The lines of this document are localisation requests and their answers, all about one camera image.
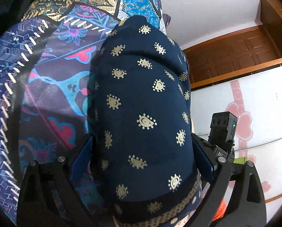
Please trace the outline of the navy patterned hooded jacket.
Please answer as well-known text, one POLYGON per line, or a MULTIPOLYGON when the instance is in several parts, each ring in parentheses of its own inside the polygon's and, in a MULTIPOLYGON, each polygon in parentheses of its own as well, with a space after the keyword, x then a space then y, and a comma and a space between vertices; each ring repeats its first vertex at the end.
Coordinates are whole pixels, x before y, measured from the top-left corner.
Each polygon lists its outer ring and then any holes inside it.
POLYGON ((99 194, 119 226, 183 226, 201 198, 184 53, 135 15, 96 63, 90 168, 99 194))

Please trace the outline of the blue patchwork bed quilt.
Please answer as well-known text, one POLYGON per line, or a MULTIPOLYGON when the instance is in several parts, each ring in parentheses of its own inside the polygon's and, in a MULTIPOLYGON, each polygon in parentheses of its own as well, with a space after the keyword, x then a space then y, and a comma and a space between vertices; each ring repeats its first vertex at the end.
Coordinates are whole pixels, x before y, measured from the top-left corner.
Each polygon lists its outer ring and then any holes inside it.
POLYGON ((133 15, 165 31, 161 0, 34 0, 0 37, 0 211, 12 225, 29 162, 68 156, 91 133, 91 61, 133 15))

